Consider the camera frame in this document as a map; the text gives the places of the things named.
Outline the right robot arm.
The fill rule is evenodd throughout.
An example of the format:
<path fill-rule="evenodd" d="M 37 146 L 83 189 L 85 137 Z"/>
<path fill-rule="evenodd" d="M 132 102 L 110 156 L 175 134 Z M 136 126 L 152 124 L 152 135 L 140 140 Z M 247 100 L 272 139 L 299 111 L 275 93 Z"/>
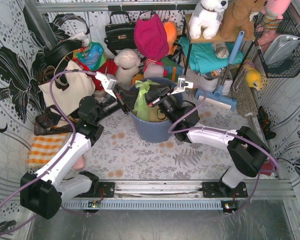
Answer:
<path fill-rule="evenodd" d="M 176 87 L 169 83 L 152 84 L 145 94 L 149 107 L 158 106 L 172 123 L 168 132 L 174 134 L 181 142 L 200 143 L 225 149 L 231 156 L 233 166 L 219 179 L 211 193 L 224 197 L 234 194 L 236 187 L 247 177 L 256 177 L 270 158 L 270 151 L 260 138 L 247 126 L 238 130 L 224 130 L 199 124 L 198 107 L 191 103 L 178 107 L 172 95 L 192 88 L 191 82 L 180 82 Z"/>

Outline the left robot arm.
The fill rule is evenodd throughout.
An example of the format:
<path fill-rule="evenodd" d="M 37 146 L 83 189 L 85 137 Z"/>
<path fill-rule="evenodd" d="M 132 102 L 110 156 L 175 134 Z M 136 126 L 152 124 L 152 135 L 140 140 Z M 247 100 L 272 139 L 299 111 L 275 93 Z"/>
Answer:
<path fill-rule="evenodd" d="M 98 102 L 86 96 L 79 102 L 79 122 L 69 141 L 36 173 L 26 173 L 20 180 L 20 204 L 37 215 L 49 220 L 62 203 L 77 196 L 101 195 L 99 177 L 88 171 L 63 181 L 76 161 L 100 138 L 104 127 L 100 121 L 118 110 L 129 113 L 138 97 L 136 89 L 125 90 L 115 85 L 114 96 Z"/>

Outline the green trash bag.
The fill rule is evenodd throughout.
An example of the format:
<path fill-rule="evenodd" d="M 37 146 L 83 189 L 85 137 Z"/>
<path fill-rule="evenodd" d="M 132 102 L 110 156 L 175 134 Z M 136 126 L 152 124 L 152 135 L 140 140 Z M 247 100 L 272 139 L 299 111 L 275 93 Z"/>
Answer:
<path fill-rule="evenodd" d="M 138 94 L 132 113 L 137 118 L 146 122 L 150 121 L 151 107 L 149 107 L 147 104 L 146 94 L 149 92 L 151 85 L 159 85 L 159 83 L 147 79 L 146 81 L 137 80 L 134 85 L 138 90 Z"/>

